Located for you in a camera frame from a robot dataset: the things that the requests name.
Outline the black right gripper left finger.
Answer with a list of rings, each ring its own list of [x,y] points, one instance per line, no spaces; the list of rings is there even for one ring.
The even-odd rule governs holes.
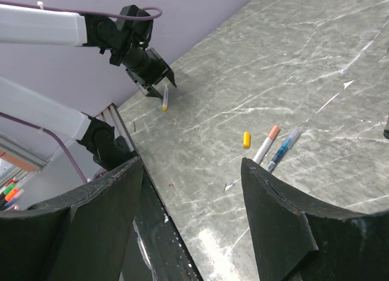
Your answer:
[[[118,280],[142,178],[133,158],[26,210],[1,212],[1,279]]]

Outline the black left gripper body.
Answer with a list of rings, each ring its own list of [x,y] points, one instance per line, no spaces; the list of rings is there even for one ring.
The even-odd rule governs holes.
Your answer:
[[[109,62],[116,66],[124,65],[126,73],[140,89],[141,84],[157,85],[162,80],[163,71],[169,69],[169,65],[153,48],[131,46],[127,53],[115,48],[110,52]]]

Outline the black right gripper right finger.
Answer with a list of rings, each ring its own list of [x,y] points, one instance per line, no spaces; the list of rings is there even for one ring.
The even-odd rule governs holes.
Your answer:
[[[314,198],[244,158],[241,184],[261,280],[387,280],[388,212]]]

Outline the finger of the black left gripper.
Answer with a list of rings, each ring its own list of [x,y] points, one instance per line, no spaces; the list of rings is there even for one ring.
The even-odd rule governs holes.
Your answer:
[[[163,99],[163,95],[153,85],[141,84],[141,87],[143,89],[143,94],[146,97]]]
[[[163,71],[162,81],[168,82],[170,85],[172,85],[174,87],[177,86],[176,81],[175,81],[174,72],[172,69],[167,69],[167,70]]]

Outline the white pen yellow tip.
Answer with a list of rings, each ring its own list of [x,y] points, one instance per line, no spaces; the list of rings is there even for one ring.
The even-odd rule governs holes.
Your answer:
[[[169,87],[165,85],[164,87],[164,96],[162,101],[162,111],[167,111],[168,109],[168,95],[169,95]]]

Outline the white pen pink tip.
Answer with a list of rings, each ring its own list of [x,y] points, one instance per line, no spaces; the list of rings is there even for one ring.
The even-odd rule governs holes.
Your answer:
[[[280,127],[278,125],[274,125],[273,128],[269,131],[267,137],[265,138],[264,142],[258,149],[256,155],[253,157],[253,161],[257,164],[260,164],[264,156],[266,155],[268,149],[272,145],[272,142],[276,138],[277,134],[280,131]]]

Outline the blue pen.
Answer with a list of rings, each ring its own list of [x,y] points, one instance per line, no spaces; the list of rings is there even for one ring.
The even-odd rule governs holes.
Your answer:
[[[277,152],[274,154],[272,159],[270,160],[269,164],[266,167],[267,172],[271,172],[277,164],[282,160],[283,156],[286,154],[286,152],[291,148],[291,146],[294,144],[294,142],[297,140],[301,133],[300,127],[295,127],[286,137],[280,148],[277,150]]]

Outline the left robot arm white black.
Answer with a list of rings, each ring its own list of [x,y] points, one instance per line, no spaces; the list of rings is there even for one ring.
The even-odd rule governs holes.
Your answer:
[[[109,62],[124,66],[148,97],[160,97],[161,80],[175,82],[168,63],[149,46],[157,7],[129,5],[118,15],[1,2],[1,42],[7,44],[96,47],[109,51]],[[110,124],[60,104],[46,96],[1,79],[1,116],[58,140],[61,134],[77,141],[107,171],[134,157]]]

